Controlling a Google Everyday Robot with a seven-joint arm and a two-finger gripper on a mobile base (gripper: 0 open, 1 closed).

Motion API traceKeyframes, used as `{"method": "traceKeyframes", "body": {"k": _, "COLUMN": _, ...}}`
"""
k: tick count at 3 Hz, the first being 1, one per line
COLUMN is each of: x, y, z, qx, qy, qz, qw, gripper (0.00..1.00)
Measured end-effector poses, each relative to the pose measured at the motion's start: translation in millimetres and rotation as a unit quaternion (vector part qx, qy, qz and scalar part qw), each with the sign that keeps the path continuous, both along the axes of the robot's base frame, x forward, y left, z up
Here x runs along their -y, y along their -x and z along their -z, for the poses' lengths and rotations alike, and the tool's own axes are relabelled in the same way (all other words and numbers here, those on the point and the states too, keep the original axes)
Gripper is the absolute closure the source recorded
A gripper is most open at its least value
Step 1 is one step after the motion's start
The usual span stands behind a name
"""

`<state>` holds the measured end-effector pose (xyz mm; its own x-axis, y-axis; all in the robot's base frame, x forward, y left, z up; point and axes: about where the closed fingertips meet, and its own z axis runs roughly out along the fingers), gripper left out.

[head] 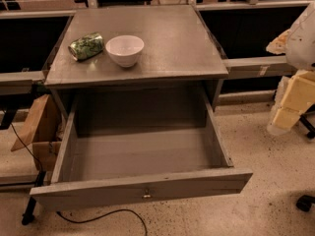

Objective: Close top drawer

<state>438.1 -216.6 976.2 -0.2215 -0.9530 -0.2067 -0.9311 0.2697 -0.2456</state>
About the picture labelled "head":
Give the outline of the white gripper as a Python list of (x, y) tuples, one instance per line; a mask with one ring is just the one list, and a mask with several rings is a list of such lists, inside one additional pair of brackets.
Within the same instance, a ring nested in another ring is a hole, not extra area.
[[(266, 51), (276, 55), (284, 54), (288, 34), (289, 29), (282, 32), (267, 45)], [(301, 115), (314, 104), (315, 72), (299, 70), (291, 78), (282, 77), (276, 91), (267, 131), (274, 136), (289, 132)]]

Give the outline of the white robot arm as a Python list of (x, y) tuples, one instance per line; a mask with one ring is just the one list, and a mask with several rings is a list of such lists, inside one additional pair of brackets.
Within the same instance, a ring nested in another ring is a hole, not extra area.
[(289, 29), (271, 41), (266, 50), (284, 54), (297, 72), (279, 83), (267, 130), (274, 136), (291, 130), (315, 103), (315, 2), (311, 2)]

